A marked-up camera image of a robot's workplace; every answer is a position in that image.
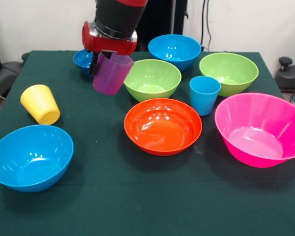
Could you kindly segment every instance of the orange bowl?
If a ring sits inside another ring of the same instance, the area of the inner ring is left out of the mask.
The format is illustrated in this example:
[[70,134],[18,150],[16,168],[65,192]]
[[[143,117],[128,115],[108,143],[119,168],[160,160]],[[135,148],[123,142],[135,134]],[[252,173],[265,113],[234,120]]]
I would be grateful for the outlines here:
[[187,104],[168,98],[146,100],[135,105],[124,119],[128,137],[147,153],[175,155],[200,136],[202,122]]

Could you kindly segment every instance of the green tablecloth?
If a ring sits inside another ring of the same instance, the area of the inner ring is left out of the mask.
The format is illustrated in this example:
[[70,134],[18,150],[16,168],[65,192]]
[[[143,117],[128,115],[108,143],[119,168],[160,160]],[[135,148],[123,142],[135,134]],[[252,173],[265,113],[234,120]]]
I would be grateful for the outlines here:
[[[116,96],[96,92],[73,54],[32,52],[0,112],[0,138],[35,124],[20,95],[46,84],[61,110],[55,125],[75,145],[67,172],[49,190],[24,194],[0,185],[0,236],[295,235],[295,159],[271,169],[241,164],[217,132],[214,112],[202,118],[203,132],[191,148],[151,156],[123,129],[135,100],[125,88]],[[247,91],[281,96],[260,54],[241,54],[260,70]],[[145,58],[148,53],[133,55]],[[197,61],[172,98],[189,103],[188,82],[199,73]]]

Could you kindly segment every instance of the blue bowl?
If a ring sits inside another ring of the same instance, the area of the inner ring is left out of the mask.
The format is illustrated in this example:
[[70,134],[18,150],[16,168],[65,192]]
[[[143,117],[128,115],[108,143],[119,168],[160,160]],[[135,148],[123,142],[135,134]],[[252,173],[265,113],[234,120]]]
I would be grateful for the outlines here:
[[88,53],[86,50],[78,51],[73,56],[73,62],[79,67],[81,72],[93,78],[93,76],[89,75],[89,66],[92,63],[93,53]]
[[21,192],[43,191],[66,171],[73,142],[51,125],[17,129],[0,140],[0,183]]
[[184,72],[200,55],[201,46],[193,38],[166,34],[154,38],[148,44],[148,50],[154,58],[170,62]]

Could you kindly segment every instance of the green bowl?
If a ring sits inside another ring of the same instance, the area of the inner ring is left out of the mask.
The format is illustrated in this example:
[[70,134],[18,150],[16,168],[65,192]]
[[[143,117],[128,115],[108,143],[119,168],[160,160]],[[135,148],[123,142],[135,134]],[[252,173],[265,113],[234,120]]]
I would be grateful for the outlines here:
[[213,53],[200,61],[200,71],[217,79],[221,84],[219,95],[229,97],[243,92],[259,74],[250,59],[234,53]]
[[181,73],[169,62],[156,59],[136,61],[123,82],[139,102],[169,98],[181,82]]

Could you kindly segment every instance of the purple cup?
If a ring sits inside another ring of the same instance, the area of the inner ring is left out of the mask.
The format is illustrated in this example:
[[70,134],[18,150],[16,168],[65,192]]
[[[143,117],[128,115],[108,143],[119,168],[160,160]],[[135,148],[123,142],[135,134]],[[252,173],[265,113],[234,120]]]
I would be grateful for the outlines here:
[[100,93],[115,95],[121,88],[134,61],[129,56],[115,53],[108,59],[101,53],[97,63],[98,71],[94,76],[93,87]]

